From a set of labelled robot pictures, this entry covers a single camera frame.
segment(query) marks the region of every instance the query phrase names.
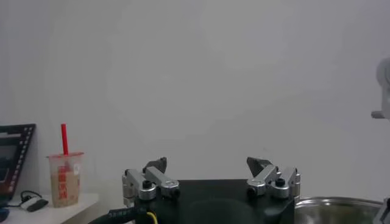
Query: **metal bowl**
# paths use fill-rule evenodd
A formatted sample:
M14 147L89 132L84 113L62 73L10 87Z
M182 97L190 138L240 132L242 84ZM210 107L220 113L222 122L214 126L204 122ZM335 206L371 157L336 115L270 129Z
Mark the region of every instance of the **metal bowl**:
M372 224L382 203L344 197L301 198L295 224Z

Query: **white shelf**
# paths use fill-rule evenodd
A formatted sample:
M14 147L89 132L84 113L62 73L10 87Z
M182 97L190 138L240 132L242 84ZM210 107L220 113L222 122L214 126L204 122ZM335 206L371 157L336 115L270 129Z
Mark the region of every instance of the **white shelf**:
M99 201L98 194L80 194L79 202L76 205L53 208L51 196L44 195L43 198L49 201L49 204L43 209L27 212L20 208L11 208L8 218L2 224L61 224Z

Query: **yellow cable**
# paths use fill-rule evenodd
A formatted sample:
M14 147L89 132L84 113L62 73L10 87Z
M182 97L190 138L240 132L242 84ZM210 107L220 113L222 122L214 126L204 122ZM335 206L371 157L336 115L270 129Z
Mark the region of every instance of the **yellow cable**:
M148 216L152 217L153 223L154 223L154 224L158 224L158 222L157 222L157 216L156 216L153 212L147 212L146 214L147 214Z

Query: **black knob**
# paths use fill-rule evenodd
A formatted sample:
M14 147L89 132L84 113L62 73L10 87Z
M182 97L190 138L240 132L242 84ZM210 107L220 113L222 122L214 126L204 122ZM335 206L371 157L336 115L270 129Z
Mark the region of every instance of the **black knob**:
M149 180L144 180L144 181L142 182L142 188L143 188L143 189L152 188L152 182L150 182Z
M254 187L249 187L246 190L246 194L248 195L248 197L254 198L254 197L256 197L256 189Z
M275 181L275 186L277 186L277 187L283 187L285 184L286 184L286 181L282 178L278 178Z
M181 194L180 190L175 189L174 191L171 192L171 197L176 199L180 197L180 194Z

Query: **cup lid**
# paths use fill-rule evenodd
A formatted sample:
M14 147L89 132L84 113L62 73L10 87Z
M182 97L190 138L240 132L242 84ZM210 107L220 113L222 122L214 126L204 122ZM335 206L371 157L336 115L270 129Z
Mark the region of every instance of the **cup lid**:
M61 158L67 158L67 157L81 156L83 154L84 154L84 152L71 152L71 153L69 153L67 155L56 154L56 155L47 156L47 158L49 158L49 159L61 159Z

